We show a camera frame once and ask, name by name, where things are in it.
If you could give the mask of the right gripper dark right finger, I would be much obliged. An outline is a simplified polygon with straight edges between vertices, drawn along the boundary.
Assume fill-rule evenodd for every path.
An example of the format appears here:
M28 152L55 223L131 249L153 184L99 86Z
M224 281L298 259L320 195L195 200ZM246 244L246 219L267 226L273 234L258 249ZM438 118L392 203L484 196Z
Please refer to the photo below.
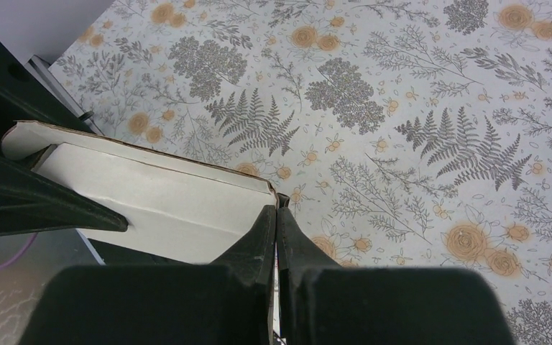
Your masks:
M344 267L277 211L281 333L289 344L512 344L495 294L456 268Z

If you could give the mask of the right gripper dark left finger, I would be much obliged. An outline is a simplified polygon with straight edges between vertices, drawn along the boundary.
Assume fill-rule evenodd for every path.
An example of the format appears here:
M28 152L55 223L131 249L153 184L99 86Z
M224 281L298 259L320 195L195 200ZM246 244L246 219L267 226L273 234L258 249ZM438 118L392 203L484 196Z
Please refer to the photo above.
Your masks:
M209 264L70 267L21 344L271 344L277 209Z

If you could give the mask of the white cardboard paper box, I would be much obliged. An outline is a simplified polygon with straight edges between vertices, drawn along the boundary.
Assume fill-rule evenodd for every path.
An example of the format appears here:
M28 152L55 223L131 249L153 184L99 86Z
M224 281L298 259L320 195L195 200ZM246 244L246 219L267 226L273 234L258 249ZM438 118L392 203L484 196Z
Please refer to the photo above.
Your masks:
M85 238L180 262L213 261L278 204L265 179L38 121L17 122L1 149L41 153L39 175L127 220L123 232L80 228Z

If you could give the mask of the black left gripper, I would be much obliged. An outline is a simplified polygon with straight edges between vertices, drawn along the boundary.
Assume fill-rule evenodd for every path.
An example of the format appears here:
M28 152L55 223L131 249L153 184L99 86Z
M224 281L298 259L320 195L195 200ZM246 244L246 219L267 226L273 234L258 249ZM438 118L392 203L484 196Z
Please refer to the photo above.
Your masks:
M18 120L91 133L0 43L1 138ZM0 156L0 236L61 229L125 232L124 216Z

